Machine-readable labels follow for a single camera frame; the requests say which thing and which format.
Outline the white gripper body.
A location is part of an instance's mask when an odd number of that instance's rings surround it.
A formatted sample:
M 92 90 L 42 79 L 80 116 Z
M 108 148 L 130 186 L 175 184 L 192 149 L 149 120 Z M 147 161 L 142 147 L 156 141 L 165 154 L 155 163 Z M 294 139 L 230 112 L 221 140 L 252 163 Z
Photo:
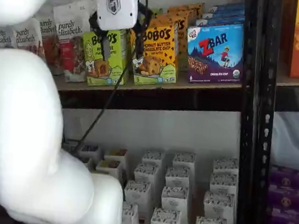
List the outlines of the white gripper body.
M 95 0 L 97 23 L 103 31 L 131 29 L 137 22 L 139 0 Z

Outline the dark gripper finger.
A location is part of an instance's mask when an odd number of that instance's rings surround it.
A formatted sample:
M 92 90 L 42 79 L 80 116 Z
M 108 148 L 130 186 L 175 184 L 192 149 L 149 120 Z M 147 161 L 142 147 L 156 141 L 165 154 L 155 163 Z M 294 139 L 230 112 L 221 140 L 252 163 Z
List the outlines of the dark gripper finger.
M 148 6 L 145 6 L 145 4 L 138 3 L 138 17 L 137 22 L 134 26 L 134 32 L 135 32 L 135 47 L 134 52 L 132 55 L 135 55 L 136 59 L 140 59 L 143 56 L 144 52 L 144 34 L 146 33 L 146 29 L 148 28 L 151 18 L 152 18 L 152 11 L 148 8 Z
M 103 31 L 97 22 L 97 14 L 93 14 L 89 18 L 90 28 L 96 34 L 97 39 L 101 43 L 101 52 L 104 61 L 108 61 L 110 57 L 110 40 L 108 39 L 108 31 Z

